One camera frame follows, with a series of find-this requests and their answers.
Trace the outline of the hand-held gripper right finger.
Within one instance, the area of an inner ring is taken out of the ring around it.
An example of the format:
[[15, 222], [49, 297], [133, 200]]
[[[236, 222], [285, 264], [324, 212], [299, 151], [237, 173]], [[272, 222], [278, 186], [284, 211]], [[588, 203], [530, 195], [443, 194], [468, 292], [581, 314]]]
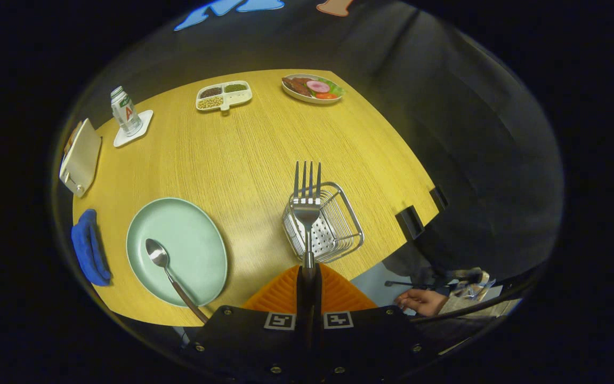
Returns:
[[309, 273], [310, 377], [404, 377], [434, 360], [433, 340], [399, 308], [376, 306], [327, 265]]

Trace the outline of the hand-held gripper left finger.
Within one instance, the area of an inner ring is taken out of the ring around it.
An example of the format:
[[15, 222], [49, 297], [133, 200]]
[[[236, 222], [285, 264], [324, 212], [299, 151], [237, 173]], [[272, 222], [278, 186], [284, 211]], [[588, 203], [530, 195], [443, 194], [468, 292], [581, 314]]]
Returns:
[[241, 306], [222, 305], [202, 326], [188, 326], [181, 355], [213, 375], [288, 375], [301, 355], [300, 266], [273, 278]]

